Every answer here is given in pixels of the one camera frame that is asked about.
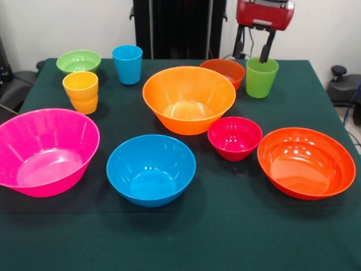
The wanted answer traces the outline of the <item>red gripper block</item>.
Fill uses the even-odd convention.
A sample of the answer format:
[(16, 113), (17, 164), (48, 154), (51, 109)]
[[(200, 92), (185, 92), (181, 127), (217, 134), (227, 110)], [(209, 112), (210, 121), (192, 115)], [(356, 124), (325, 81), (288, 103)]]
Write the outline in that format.
[(232, 56), (244, 58), (244, 26), (270, 28), (266, 44), (263, 46), (260, 63), (266, 63), (276, 30), (284, 31), (294, 14), (293, 1), (242, 1), (237, 2), (236, 19), (239, 24)]

